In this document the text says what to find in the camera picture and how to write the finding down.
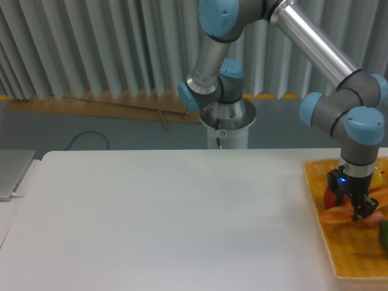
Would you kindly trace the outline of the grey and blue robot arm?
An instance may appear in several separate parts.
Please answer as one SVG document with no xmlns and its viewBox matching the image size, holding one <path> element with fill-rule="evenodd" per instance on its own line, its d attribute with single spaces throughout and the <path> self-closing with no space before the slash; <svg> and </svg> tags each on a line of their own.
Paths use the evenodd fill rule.
<svg viewBox="0 0 388 291">
<path fill-rule="evenodd" d="M 350 201 L 352 220 L 371 217 L 383 204 L 369 187 L 384 136 L 377 107 L 387 99 L 386 79 L 357 68 L 295 1 L 201 1 L 198 14 L 206 38 L 193 70 L 177 86 L 186 108 L 199 110 L 203 123 L 218 133 L 248 127 L 256 111 L 243 100 L 244 70 L 226 54 L 247 25 L 266 20 L 278 27 L 335 88 L 331 95 L 310 93 L 299 106 L 308 126 L 340 143 L 328 188 L 337 204 Z"/>
</svg>

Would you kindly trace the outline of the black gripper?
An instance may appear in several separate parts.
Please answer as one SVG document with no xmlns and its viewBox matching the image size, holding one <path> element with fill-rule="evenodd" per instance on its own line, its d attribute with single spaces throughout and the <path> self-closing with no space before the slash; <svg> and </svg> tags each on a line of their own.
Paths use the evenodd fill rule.
<svg viewBox="0 0 388 291">
<path fill-rule="evenodd" d="M 353 206 L 352 221 L 370 216 L 379 206 L 375 198 L 368 196 L 367 191 L 373 173 L 364 177 L 354 177 L 345 173 L 345 166 L 341 165 L 327 174 L 327 187 L 334 192 L 335 206 L 342 206 L 345 197 Z"/>
</svg>

